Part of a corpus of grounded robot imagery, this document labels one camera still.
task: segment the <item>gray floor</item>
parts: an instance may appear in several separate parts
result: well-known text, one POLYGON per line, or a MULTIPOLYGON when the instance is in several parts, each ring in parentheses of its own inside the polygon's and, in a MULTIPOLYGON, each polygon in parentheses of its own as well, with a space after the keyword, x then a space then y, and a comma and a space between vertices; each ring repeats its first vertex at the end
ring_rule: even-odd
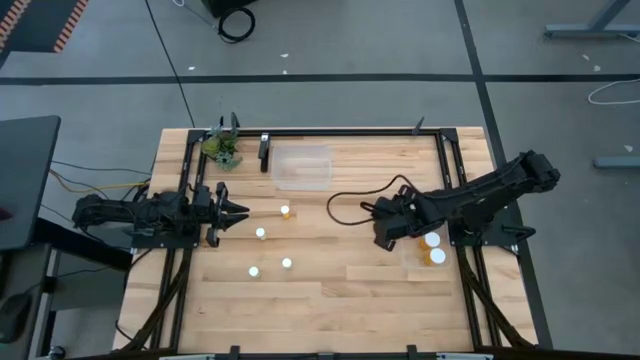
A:
MULTIPOLYGON (((187 3, 202 10, 199 1, 187 3)), ((600 73, 640 72, 640 44, 629 40, 542 39, 545 24, 586 21, 604 3, 465 1, 485 74, 591 74, 596 65, 600 73)), ((619 20, 640 23, 639 3, 619 20)), ((262 0, 250 6, 255 34, 236 46, 170 0, 151 5, 181 75, 471 72, 451 1, 262 0)), ((0 70, 0 77, 155 75, 171 72, 142 0, 92 0, 62 54, 13 53, 0 70)), ((553 193, 520 201, 525 223, 538 229, 531 248, 554 345, 640 354, 640 172, 591 166, 596 155, 629 154, 625 145, 633 147, 630 155, 640 151, 640 105, 589 105, 586 95, 601 85, 488 87, 507 156, 535 149, 562 172, 553 193)), ((412 125, 421 116, 431 126, 484 125, 472 83, 198 84, 185 93, 198 126, 230 111, 243 126, 412 125)), ((636 84, 602 97, 639 96, 636 84)), ((160 130, 189 126, 175 85, 0 86, 0 119, 47 114, 63 118, 56 159, 103 167, 148 170, 160 130)), ((144 178, 56 169, 93 185, 144 178)), ((50 179, 43 202, 70 216, 77 199, 50 179)), ((46 210, 41 216, 69 226, 46 210)), ((127 241, 118 228, 99 234, 127 241)), ((107 276, 122 284, 121 276, 107 276)), ((119 301, 66 312, 54 339, 73 356, 103 353, 119 301)))

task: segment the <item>wooden table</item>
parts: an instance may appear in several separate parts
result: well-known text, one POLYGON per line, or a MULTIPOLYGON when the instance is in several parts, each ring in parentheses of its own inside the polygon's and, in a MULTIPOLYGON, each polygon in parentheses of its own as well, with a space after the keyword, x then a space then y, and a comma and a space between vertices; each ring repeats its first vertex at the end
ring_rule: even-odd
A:
MULTIPOLYGON (((176 189, 187 131, 162 133, 151 192, 176 189)), ((458 134, 469 180, 492 171, 483 129, 463 127, 458 134)), ((400 246, 387 252, 373 244, 371 223, 341 226, 325 210, 331 194, 377 189, 399 173, 422 191, 443 188, 435 140, 304 136, 271 142, 272 147, 283 145, 329 146, 333 154, 330 188, 278 190, 270 174, 259 171, 258 138, 239 141, 244 161, 233 171, 225 173, 209 163, 205 184, 213 189, 224 181, 229 200, 251 212, 249 219, 220 234, 219 248, 210 248, 202 240, 195 251, 179 352, 227 353, 231 345, 240 345, 243 353, 404 352, 408 344, 417 345, 418 351, 472 350, 454 251, 447 250, 448 265, 442 268, 406 269, 400 246), (288 220, 279 213, 282 205, 292 210, 288 220), (255 237, 258 227, 266 229, 266 241, 255 237), (284 257, 293 260, 291 270, 282 268, 284 257), (260 268, 259 279, 248 275, 251 266, 260 268)), ((453 168, 449 147, 447 152, 453 168)), ((197 159, 194 155, 192 183, 197 159)), ((382 195, 392 195, 400 185, 382 195)), ((368 214, 359 202, 375 198, 339 198, 332 209, 344 221, 363 219, 368 214)), ((438 232, 447 242, 446 229, 438 232)), ((496 247, 483 252, 496 304, 535 343, 515 256, 496 247)), ((164 258, 165 251, 156 249, 131 271, 120 315, 120 326, 129 334, 140 328, 157 302, 164 258)), ((476 304, 487 343, 484 311, 479 301, 476 304)), ((163 345, 168 344, 171 309, 166 316, 163 345)), ((125 343, 116 335, 115 348, 125 343)))

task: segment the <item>orange striped object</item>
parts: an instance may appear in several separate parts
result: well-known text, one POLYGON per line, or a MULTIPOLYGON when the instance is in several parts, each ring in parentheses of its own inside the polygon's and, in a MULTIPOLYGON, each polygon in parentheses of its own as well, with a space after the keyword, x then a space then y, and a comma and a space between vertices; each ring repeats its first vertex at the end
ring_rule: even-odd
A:
POLYGON ((69 38, 71 38, 73 29, 78 24, 78 21, 80 21, 80 16, 82 16, 82 13, 84 12, 84 9, 86 9, 88 3, 89 0, 78 0, 76 2, 76 6, 74 6, 73 11, 71 11, 67 22, 60 32, 60 35, 58 35, 58 40, 56 40, 55 45, 53 45, 53 50, 55 52, 60 53, 62 52, 62 50, 64 50, 65 45, 67 45, 67 42, 69 41, 69 38))
POLYGON ((7 14, 0 21, 0 52, 4 50, 5 44, 11 35, 11 32, 18 24, 20 17, 31 3, 31 0, 15 0, 7 14))

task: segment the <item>transparent bin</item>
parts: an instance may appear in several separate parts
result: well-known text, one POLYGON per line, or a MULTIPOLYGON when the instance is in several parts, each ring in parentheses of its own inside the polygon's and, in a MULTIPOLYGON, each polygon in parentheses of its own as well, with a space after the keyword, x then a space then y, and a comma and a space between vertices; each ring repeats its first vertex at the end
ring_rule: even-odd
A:
POLYGON ((275 146, 271 178, 280 190, 327 190, 331 185, 331 150, 328 146, 275 146))
POLYGON ((405 269, 444 269, 448 268, 452 262, 451 257, 451 245, 449 244, 449 231, 447 225, 443 225, 436 230, 432 231, 440 236, 440 244, 436 247, 444 251, 445 260, 442 264, 429 264, 425 262, 425 256, 429 254, 430 250, 425 250, 420 247, 421 237, 417 238, 402 238, 400 242, 400 252, 402 256, 402 267, 405 269))

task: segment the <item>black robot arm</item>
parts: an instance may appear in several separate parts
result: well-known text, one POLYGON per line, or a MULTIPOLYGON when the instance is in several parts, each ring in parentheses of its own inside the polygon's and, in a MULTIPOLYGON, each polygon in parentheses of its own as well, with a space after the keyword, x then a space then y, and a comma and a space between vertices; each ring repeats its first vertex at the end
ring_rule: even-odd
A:
POLYGON ((72 219, 75 226, 83 230, 105 222, 133 224, 134 239, 146 238, 142 243, 150 244, 140 247, 197 246, 201 225, 211 224, 206 239, 211 246, 217 247, 220 242, 218 230, 227 230, 249 217, 244 214, 249 209, 227 199, 228 191, 223 182, 218 183, 216 195, 216 201, 211 199, 207 186, 194 191, 192 204, 184 190, 165 191, 140 202, 104 200, 98 195, 89 195, 78 200, 72 219))
POLYGON ((445 221, 469 236, 481 236, 496 212, 523 194, 553 189, 559 179, 544 155, 529 151, 456 189, 421 193, 403 185, 392 199, 380 197, 360 206, 374 219, 374 242, 391 251, 395 240, 421 236, 445 221))

